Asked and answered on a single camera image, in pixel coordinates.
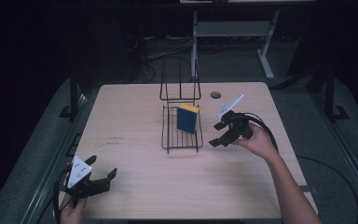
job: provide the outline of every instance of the light wood table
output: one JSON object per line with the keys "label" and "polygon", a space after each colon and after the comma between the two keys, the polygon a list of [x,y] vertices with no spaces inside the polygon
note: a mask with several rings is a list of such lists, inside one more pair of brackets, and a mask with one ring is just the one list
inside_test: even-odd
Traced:
{"label": "light wood table", "polygon": [[[170,90],[178,85],[169,85]],[[191,92],[184,84],[183,92]],[[219,106],[243,93],[235,112],[257,114],[272,130],[280,153],[298,185],[307,185],[289,138],[264,83],[201,83],[203,147],[161,147],[162,107],[158,84],[108,85],[100,89],[76,155],[97,155],[91,179],[117,167],[109,192],[89,198],[85,218],[240,219],[280,218],[266,163],[242,147],[212,147],[227,129],[213,126]],[[222,94],[220,99],[210,96]],[[314,206],[309,193],[306,196]]]}

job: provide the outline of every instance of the floor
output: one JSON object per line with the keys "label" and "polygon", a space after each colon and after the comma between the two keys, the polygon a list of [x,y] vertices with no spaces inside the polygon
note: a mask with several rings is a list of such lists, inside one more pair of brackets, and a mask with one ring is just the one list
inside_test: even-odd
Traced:
{"label": "floor", "polygon": [[[146,42],[148,55],[182,46],[188,39]],[[200,50],[201,82],[265,82],[270,87],[290,78],[286,72],[296,50],[296,42],[273,42],[268,59],[275,78],[263,74],[256,49],[263,39],[227,39],[205,42]],[[162,65],[167,72],[190,77],[189,52],[184,51],[151,60],[141,67],[132,83],[159,83]],[[358,161],[358,106],[347,87],[336,81],[335,105],[342,105],[350,119],[332,123],[323,112],[324,90],[306,91],[305,77],[280,91],[271,91],[284,127],[297,154],[319,215],[324,223],[358,223],[358,178],[347,160],[350,152]],[[76,142],[81,137],[99,86],[92,86],[79,100],[79,114],[73,122],[59,118],[62,108],[70,104],[69,81],[62,83],[21,154],[0,193],[0,223],[53,223],[51,205],[42,216],[52,192],[52,183],[60,170],[71,161]],[[85,220],[84,223],[281,223],[280,220],[227,221],[156,221],[156,220]]]}

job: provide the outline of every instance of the table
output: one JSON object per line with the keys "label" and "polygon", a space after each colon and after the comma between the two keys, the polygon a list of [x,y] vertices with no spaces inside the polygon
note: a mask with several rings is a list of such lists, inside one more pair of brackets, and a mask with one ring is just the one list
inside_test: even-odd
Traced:
{"label": "table", "polygon": [[[168,84],[170,90],[177,84]],[[182,84],[191,92],[192,84]],[[238,147],[212,147],[223,134],[214,129],[219,106],[244,97],[236,112],[257,114],[274,133],[280,153],[299,186],[307,185],[289,138],[264,83],[201,83],[200,123],[203,146],[170,150],[161,147],[162,114],[158,84],[102,86],[76,155],[97,155],[91,179],[117,167],[109,192],[89,198],[85,218],[98,219],[240,219],[280,218],[266,163]],[[210,96],[222,94],[220,99]],[[309,193],[305,193],[316,209]]]}

